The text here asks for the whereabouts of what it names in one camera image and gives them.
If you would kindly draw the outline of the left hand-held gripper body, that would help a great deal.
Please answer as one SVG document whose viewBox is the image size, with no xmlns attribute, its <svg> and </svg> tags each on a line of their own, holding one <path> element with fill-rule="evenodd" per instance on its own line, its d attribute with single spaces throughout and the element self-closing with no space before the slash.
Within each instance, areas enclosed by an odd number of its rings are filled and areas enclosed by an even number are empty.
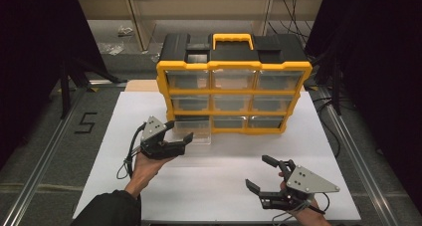
<svg viewBox="0 0 422 226">
<path fill-rule="evenodd" d="M 140 140 L 140 152 L 150 159 L 165 159 L 177 157 L 185 153 L 183 149 L 169 149 L 168 141 L 164 139 L 168 130 L 165 123 L 155 116 L 150 116 L 145 123 Z"/>
</svg>

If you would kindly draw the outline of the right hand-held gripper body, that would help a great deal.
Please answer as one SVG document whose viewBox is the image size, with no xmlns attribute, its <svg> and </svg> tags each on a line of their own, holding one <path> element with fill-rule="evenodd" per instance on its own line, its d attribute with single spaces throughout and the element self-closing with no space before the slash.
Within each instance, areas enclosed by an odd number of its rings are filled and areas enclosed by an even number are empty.
<svg viewBox="0 0 422 226">
<path fill-rule="evenodd" d="M 295 165 L 290 159 L 284 161 L 281 169 L 286 186 L 279 192 L 264 192 L 258 195 L 264 209 L 279 209 L 284 211 L 301 211 L 312 206 L 316 193 L 338 192 L 340 188 L 307 168 Z"/>
</svg>

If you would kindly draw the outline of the clear plastic drawer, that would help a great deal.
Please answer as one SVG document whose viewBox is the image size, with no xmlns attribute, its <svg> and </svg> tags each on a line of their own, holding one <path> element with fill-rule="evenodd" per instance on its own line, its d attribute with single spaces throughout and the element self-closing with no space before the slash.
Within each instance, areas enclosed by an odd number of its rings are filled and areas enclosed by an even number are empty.
<svg viewBox="0 0 422 226">
<path fill-rule="evenodd" d="M 183 138 L 189 133 L 193 133 L 192 142 L 194 144 L 211 143 L 211 124 L 206 120 L 179 120 L 173 128 L 175 138 Z"/>
</svg>

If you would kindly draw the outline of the yellow black organizer cabinet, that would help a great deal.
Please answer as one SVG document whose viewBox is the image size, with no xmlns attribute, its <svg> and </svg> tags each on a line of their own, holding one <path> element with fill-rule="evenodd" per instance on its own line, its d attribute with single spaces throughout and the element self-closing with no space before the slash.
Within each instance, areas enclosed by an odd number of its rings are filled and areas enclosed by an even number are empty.
<svg viewBox="0 0 422 226">
<path fill-rule="evenodd" d="M 169 34 L 156 66 L 169 120 L 245 134 L 284 132 L 312 69 L 293 34 Z"/>
</svg>

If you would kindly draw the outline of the person's right hand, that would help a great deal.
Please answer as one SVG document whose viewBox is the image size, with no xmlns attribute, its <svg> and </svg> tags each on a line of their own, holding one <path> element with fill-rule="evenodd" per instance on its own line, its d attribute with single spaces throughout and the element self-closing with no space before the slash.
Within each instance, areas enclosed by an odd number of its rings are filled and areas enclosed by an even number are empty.
<svg viewBox="0 0 422 226">
<path fill-rule="evenodd" d="M 302 226 L 331 226 L 331 224 L 324 218 L 322 214 L 306 208 L 301 211 L 290 211 L 290 214 Z"/>
</svg>

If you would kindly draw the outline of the person's left hand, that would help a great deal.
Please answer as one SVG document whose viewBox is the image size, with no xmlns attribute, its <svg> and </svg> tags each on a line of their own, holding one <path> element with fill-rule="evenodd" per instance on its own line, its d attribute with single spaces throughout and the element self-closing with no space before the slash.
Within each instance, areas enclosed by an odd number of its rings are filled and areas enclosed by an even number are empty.
<svg viewBox="0 0 422 226">
<path fill-rule="evenodd" d="M 171 160 L 172 158 L 150 159 L 144 154 L 139 153 L 136 156 L 131 181 L 137 188 L 143 189 L 147 186 L 149 181 L 158 173 L 161 167 Z"/>
</svg>

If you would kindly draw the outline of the light wooden board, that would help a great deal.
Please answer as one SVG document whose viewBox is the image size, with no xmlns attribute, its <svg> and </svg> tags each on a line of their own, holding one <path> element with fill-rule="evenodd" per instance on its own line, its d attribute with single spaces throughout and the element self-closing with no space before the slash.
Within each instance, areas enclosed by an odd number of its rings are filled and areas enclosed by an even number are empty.
<svg viewBox="0 0 422 226">
<path fill-rule="evenodd" d="M 124 89 L 126 92 L 158 92 L 156 80 L 130 80 Z"/>
</svg>

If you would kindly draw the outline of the black tripod stand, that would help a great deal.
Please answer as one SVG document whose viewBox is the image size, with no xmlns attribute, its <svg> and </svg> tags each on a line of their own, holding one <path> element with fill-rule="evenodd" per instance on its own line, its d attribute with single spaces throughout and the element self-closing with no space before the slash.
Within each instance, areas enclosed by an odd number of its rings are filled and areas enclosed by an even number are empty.
<svg viewBox="0 0 422 226">
<path fill-rule="evenodd" d="M 86 72 L 94 72 L 103 79 L 109 80 L 114 84 L 126 83 L 126 80 L 119 79 L 110 74 L 107 70 L 102 70 L 89 62 L 80 58 L 70 58 L 61 65 L 60 83 L 62 95 L 62 115 L 64 118 L 71 109 L 71 97 L 69 80 L 72 80 L 78 88 L 87 88 L 90 81 L 86 76 Z"/>
</svg>

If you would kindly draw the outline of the metal floor rail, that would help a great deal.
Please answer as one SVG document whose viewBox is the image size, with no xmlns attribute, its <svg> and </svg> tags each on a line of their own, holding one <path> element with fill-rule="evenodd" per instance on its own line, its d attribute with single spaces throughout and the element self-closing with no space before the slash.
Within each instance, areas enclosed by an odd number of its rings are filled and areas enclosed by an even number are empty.
<svg viewBox="0 0 422 226">
<path fill-rule="evenodd" d="M 0 226 L 18 226 L 29 207 L 36 190 L 43 179 L 68 127 L 73 118 L 74 111 L 77 108 L 81 98 L 84 96 L 86 89 L 78 88 L 72 98 L 70 109 L 60 119 L 53 136 L 39 158 L 36 166 L 31 171 L 29 179 L 21 187 L 18 197 L 14 201 L 9 213 Z"/>
<path fill-rule="evenodd" d="M 362 154 L 351 136 L 342 116 L 338 114 L 334 106 L 329 107 L 327 112 L 382 225 L 399 226 L 399 221 L 393 213 L 391 205 L 382 193 L 372 172 L 364 161 L 364 158 L 362 157 Z"/>
</svg>

